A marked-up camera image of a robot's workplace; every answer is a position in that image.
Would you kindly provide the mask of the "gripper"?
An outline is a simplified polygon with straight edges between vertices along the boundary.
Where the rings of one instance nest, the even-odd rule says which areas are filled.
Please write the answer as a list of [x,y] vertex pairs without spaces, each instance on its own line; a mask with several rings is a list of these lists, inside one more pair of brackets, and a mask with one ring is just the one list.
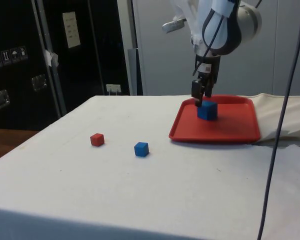
[[207,98],[212,96],[214,83],[216,83],[218,79],[220,61],[221,56],[219,55],[205,58],[199,55],[195,56],[195,65],[197,66],[197,64],[200,63],[200,66],[197,69],[197,79],[193,80],[191,84],[191,97],[194,99],[194,104],[198,108],[202,106],[203,95]]

